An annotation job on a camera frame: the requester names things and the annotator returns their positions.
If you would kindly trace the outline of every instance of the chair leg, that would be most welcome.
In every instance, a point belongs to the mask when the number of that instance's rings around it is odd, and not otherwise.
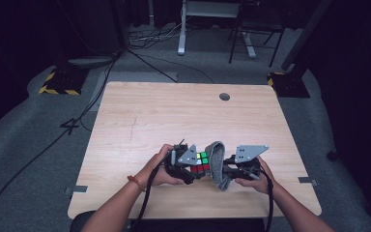
[[[233,60],[234,48],[236,47],[238,32],[239,30],[238,28],[236,28],[234,38],[233,38],[233,46],[231,48],[231,54],[230,54],[230,59],[228,60],[228,64],[231,64],[231,61]]]
[[[267,37],[267,40],[264,41],[263,45],[267,44],[267,42],[270,40],[270,38],[273,36],[273,32]]]
[[[272,58],[271,58],[270,67],[272,67],[273,59],[275,58],[276,51],[279,48],[279,43],[281,42],[282,36],[284,35],[284,31],[285,31],[285,29],[282,29],[282,31],[279,35],[278,42],[276,43],[275,51],[273,52],[273,55],[272,55]]]
[[[231,29],[230,35],[228,35],[228,41],[231,39],[231,36],[233,35],[234,30],[235,30],[234,28]]]

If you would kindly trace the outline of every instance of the rubik's cube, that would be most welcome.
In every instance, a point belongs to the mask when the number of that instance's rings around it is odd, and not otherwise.
[[[210,171],[209,158],[207,157],[207,153],[197,153],[197,165],[191,166],[190,171],[194,173],[208,173]]]

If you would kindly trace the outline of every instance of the wooden table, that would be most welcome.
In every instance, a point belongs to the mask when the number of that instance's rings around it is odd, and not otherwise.
[[[219,98],[221,93],[229,101]],[[321,206],[270,86],[109,82],[77,179],[69,217],[96,210],[136,174],[164,143],[185,139],[198,151],[214,141],[225,158],[238,145],[269,145],[261,155],[275,179],[319,215]],[[130,213],[137,218],[144,194]],[[187,186],[153,187],[144,218],[265,218],[268,196],[231,182],[220,191],[206,176]],[[282,216],[275,205],[275,216]]]

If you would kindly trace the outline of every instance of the hand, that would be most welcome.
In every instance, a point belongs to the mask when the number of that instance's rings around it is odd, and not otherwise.
[[[147,186],[147,182],[153,169],[155,169],[158,163],[161,162],[165,155],[167,155],[167,153],[171,150],[173,150],[173,146],[164,144],[161,147],[160,151],[146,163],[146,165],[137,173],[137,175],[135,175],[136,179],[140,182],[141,185],[143,185],[144,187]],[[181,185],[183,183],[183,180],[173,178],[168,175],[164,167],[161,166],[155,176],[155,179],[153,180],[152,186],[159,186],[162,184]]]
[[[268,167],[267,163],[265,161],[263,161],[261,159],[261,157],[258,157],[258,160],[260,161],[261,166],[264,168],[265,172],[271,178],[273,184],[274,185],[277,184],[277,182],[273,178],[272,172],[271,172],[270,168]],[[254,181],[249,181],[249,180],[242,179],[242,178],[237,178],[235,181],[236,181],[236,183],[238,183],[238,184],[240,184],[244,187],[253,187],[255,190],[257,190],[259,192],[268,194],[268,181],[267,181],[267,177],[263,173],[260,174],[260,180],[259,181],[255,181],[255,180]]]

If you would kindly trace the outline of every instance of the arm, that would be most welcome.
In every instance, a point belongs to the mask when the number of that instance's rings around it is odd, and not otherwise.
[[[278,205],[285,218],[288,219],[294,231],[333,231],[328,224],[300,204],[293,195],[277,183],[268,165],[261,158],[259,158],[259,160],[273,182],[273,200]],[[236,182],[244,187],[253,187],[262,193],[268,194],[266,177],[261,174],[260,179],[259,181],[236,179]]]
[[[155,154],[134,176],[142,187],[147,186],[152,170],[172,149],[171,145],[165,144],[162,146],[159,153]],[[153,180],[153,186],[161,184],[180,185],[183,183],[183,180],[169,176],[162,167]],[[89,218],[82,231],[123,231],[131,208],[141,192],[140,187],[135,182],[127,182]]]

